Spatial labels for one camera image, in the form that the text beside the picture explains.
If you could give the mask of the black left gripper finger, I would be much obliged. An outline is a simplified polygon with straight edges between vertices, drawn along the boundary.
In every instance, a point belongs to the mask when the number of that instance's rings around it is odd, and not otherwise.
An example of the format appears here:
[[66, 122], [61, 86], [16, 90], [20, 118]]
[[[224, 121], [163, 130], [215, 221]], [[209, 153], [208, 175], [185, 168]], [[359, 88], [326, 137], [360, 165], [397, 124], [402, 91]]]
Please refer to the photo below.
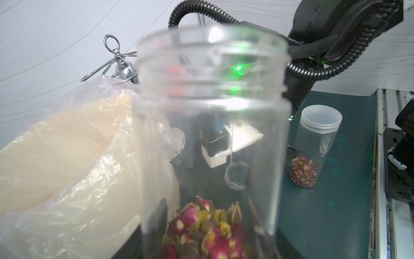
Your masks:
[[157, 209], [149, 219], [149, 231], [147, 233], [147, 258], [159, 259], [162, 238], [166, 232], [168, 219], [168, 206], [165, 198], [160, 200]]

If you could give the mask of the clear plastic jar lid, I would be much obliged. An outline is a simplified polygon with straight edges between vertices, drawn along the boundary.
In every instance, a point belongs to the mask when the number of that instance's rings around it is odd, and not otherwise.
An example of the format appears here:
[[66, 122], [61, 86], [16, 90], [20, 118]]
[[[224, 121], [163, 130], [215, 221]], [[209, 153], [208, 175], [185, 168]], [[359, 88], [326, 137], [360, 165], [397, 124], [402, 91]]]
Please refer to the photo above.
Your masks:
[[249, 165], [243, 161], [232, 161], [226, 168], [224, 180], [231, 190], [242, 191], [246, 188]]

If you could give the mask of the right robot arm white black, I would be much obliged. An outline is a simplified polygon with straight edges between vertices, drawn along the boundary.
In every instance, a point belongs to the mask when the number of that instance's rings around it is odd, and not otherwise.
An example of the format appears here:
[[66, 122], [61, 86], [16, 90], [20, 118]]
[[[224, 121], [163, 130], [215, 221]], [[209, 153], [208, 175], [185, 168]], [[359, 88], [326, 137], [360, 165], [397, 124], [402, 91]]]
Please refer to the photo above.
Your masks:
[[314, 84], [351, 67], [372, 41], [404, 20], [402, 0], [301, 1], [287, 40], [284, 98], [293, 119]]

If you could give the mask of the jar with dried flowers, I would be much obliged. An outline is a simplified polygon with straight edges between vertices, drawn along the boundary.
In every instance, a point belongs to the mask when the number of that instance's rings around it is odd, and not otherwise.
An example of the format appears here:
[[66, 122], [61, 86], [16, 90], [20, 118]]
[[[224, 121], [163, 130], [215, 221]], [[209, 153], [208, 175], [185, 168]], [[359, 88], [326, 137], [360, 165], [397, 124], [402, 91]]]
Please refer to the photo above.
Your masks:
[[[281, 37], [247, 27], [168, 29], [138, 43], [144, 132], [174, 129], [170, 163], [180, 204], [168, 213], [160, 259], [275, 259], [291, 103]], [[246, 188], [225, 183], [249, 165]]]

